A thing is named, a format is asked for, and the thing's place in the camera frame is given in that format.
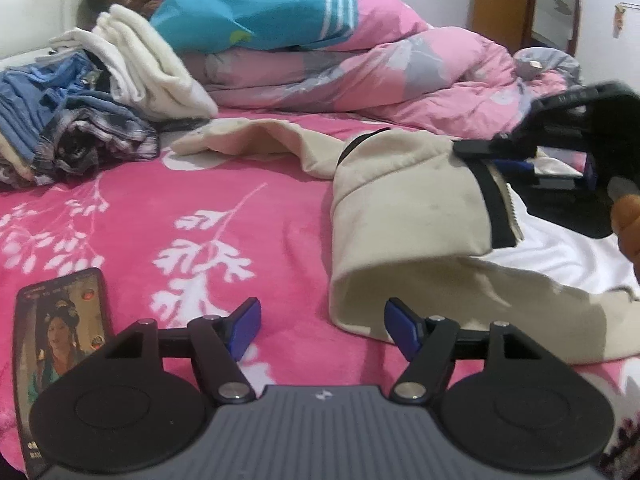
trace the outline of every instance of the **black circular base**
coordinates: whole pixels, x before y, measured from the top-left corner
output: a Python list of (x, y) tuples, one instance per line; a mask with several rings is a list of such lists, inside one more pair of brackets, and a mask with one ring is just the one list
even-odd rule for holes
[(571, 469), (599, 456), (611, 417), (602, 396), (574, 382), (491, 384), (478, 374), (446, 393), (440, 419), (459, 447), (487, 464), (527, 473)]
[(123, 361), (85, 367), (38, 399), (30, 425), (43, 457), (82, 472), (124, 473), (164, 462), (197, 436), (206, 416), (201, 393)]

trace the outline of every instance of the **beige cloth bag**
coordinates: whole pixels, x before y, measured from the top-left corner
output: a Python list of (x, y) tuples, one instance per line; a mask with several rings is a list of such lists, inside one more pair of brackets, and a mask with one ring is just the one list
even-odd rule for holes
[[(591, 295), (470, 257), (492, 250), (492, 224), (478, 181), (452, 155), (450, 139), (381, 132), (336, 169), (345, 147), (276, 120), (214, 121), (172, 145), (178, 154), (207, 148), (227, 155), (291, 152), (309, 175), (334, 178), (329, 308), (332, 321), (348, 332), (388, 340), (383, 309), (395, 296), (420, 316), (446, 316), (463, 328), (509, 321), (570, 364), (640, 353), (640, 304), (629, 291)], [(488, 172), (506, 198), (517, 237), (506, 186), (497, 172)]]

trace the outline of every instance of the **phone screen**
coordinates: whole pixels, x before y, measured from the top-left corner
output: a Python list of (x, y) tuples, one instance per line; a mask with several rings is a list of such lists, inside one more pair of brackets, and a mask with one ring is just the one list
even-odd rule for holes
[(14, 320), (14, 398), (28, 478), (47, 468), (31, 437), (29, 413), (53, 382), (112, 336), (99, 269), (80, 270), (23, 288)]

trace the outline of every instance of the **headboard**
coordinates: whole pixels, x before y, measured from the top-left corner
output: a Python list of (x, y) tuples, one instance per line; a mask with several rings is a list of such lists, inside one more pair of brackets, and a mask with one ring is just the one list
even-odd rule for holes
[(46, 54), (49, 40), (70, 28), (86, 28), (82, 1), (0, 0), (0, 70)]

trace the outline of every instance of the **logo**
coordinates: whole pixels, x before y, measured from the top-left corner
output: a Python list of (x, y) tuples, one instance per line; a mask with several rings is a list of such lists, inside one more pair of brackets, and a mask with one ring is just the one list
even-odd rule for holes
[(322, 390), (321, 392), (316, 393), (316, 399), (318, 400), (329, 400), (334, 396), (329, 390)]

